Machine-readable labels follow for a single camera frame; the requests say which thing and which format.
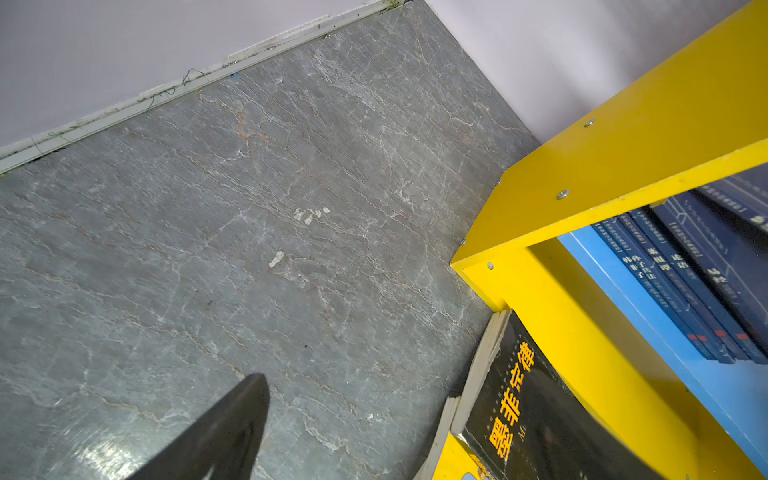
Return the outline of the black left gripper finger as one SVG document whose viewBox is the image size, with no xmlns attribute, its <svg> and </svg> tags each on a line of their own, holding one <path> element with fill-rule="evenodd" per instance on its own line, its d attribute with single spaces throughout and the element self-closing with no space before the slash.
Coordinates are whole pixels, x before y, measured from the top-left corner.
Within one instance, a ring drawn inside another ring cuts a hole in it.
<svg viewBox="0 0 768 480">
<path fill-rule="evenodd" d="M 249 479 L 270 407 L 267 378 L 246 376 L 133 479 Z"/>
</svg>

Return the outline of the blue book Sunzi label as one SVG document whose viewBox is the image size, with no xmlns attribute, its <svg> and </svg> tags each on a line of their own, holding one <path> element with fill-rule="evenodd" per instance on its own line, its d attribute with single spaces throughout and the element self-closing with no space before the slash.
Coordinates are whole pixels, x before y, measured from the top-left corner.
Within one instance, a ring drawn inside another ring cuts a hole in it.
<svg viewBox="0 0 768 480">
<path fill-rule="evenodd" d="M 702 357 L 723 364 L 764 359 L 673 237 L 649 213 L 621 214 L 594 229 Z"/>
</svg>

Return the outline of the black book orange title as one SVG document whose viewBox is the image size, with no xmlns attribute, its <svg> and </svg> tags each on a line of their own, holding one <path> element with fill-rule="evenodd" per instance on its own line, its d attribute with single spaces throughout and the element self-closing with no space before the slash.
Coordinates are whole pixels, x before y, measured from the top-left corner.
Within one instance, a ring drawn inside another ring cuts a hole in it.
<svg viewBox="0 0 768 480">
<path fill-rule="evenodd" d="M 512 310 L 494 314 L 451 433 L 476 479 L 656 479 L 584 408 Z"/>
</svg>

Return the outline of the blue book yellow label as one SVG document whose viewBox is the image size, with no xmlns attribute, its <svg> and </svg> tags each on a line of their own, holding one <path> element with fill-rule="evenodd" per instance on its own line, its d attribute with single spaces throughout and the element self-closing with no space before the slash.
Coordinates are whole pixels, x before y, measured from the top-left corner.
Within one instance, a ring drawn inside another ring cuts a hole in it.
<svg viewBox="0 0 768 480">
<path fill-rule="evenodd" d="M 646 252 L 621 223 L 616 225 L 612 220 L 603 220 L 592 227 L 704 358 L 722 364 L 735 363 L 725 346 L 710 340 L 700 316 L 691 310 L 676 287 L 651 264 Z"/>
</svg>

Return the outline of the yellow cartoon cover book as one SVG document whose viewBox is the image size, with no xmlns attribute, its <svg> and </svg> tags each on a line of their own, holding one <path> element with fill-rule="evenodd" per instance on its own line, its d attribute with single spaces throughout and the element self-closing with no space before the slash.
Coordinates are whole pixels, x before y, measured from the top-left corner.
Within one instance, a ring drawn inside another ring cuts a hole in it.
<svg viewBox="0 0 768 480">
<path fill-rule="evenodd" d="M 460 397 L 448 397 L 446 399 L 429 452 L 414 475 L 414 480 L 491 478 L 479 458 L 470 453 L 451 433 L 451 426 L 460 400 Z"/>
</svg>

